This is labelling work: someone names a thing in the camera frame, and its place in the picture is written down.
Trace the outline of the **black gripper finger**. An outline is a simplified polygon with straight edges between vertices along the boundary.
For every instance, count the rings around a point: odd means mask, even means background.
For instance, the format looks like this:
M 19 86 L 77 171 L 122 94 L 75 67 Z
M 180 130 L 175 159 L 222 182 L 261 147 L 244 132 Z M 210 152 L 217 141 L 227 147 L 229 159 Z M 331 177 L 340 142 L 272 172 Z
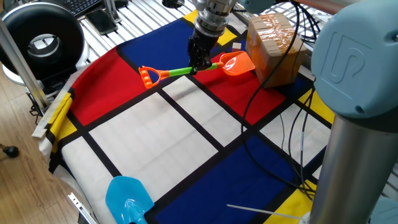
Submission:
M 188 56 L 189 58 L 189 67 L 192 68 L 192 71 L 197 70 L 197 63 L 200 60 L 200 46 L 196 43 L 195 39 L 188 40 Z
M 209 57 L 199 58 L 194 62 L 194 74 L 206 70 L 213 65 Z

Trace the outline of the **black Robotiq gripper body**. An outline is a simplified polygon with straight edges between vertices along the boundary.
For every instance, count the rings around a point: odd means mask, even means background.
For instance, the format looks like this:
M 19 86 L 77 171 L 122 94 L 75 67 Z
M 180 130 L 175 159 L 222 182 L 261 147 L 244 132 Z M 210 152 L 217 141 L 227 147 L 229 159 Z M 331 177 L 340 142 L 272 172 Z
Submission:
M 196 43 L 200 46 L 200 58 L 204 58 L 210 57 L 210 52 L 215 47 L 219 37 L 205 35 L 194 28 L 193 34 L 188 39 L 196 40 Z

